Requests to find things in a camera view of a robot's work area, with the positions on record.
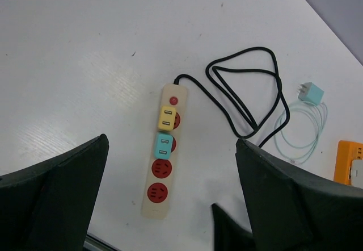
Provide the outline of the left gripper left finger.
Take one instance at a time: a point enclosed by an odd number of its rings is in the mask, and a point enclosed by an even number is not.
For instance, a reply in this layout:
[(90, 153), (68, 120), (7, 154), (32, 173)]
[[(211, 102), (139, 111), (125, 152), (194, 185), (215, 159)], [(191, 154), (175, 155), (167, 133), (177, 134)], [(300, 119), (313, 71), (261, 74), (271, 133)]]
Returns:
[(82, 250), (109, 151), (102, 134), (1, 176), (1, 250)]

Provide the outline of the yellow olive charger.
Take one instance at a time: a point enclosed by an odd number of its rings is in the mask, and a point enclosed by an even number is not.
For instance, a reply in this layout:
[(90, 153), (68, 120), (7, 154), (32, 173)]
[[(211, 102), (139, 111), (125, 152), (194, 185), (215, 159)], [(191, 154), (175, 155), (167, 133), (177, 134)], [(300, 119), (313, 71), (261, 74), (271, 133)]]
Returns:
[(174, 123), (176, 118), (176, 108), (173, 106), (162, 106), (159, 119), (158, 129), (161, 131), (172, 131), (174, 129)]

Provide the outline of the beige red power strip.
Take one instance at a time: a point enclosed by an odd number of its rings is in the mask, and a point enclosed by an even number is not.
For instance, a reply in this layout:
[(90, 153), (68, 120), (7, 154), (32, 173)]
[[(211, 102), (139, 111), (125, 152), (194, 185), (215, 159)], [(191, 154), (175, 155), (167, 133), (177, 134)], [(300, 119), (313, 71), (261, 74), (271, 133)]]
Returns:
[[(149, 219), (164, 219), (167, 216), (170, 207), (174, 175), (178, 162), (178, 145), (180, 144), (180, 135), (187, 106), (187, 98), (188, 90), (184, 86), (168, 83), (162, 89), (158, 111), (160, 113), (162, 106), (173, 106), (176, 108), (176, 118), (172, 131), (161, 131), (158, 129), (158, 126), (156, 128), (141, 207), (141, 215)], [(168, 133), (174, 138), (171, 155), (168, 160), (156, 159), (154, 157), (157, 132)]]

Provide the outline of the dark teal charger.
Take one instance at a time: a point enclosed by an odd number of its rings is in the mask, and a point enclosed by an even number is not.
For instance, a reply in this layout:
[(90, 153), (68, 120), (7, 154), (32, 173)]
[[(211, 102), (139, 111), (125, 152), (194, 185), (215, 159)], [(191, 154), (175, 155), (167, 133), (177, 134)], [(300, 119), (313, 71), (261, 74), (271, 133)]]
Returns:
[(171, 155), (173, 136), (168, 133), (157, 132), (154, 146), (156, 159), (168, 160)]

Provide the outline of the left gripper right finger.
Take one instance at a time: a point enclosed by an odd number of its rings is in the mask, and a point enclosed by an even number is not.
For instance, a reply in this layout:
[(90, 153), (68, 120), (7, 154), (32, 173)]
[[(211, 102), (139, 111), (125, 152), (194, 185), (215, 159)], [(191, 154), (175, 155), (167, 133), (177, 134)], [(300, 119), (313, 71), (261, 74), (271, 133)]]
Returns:
[(247, 140), (236, 161), (257, 250), (362, 250), (362, 189), (289, 164)]

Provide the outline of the white dual usb charger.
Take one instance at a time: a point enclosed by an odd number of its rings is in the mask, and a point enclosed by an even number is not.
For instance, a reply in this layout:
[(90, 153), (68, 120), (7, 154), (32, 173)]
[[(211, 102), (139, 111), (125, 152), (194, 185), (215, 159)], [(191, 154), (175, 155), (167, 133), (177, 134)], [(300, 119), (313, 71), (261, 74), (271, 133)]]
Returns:
[(363, 160), (353, 160), (349, 172), (350, 185), (363, 189)]

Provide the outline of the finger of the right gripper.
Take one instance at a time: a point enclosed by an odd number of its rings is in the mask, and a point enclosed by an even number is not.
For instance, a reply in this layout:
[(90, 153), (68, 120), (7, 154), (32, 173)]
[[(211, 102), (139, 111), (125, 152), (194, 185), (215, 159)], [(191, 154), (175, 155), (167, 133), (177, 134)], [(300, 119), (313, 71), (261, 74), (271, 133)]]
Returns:
[(214, 250), (255, 250), (252, 233), (237, 224), (218, 204), (211, 205)]

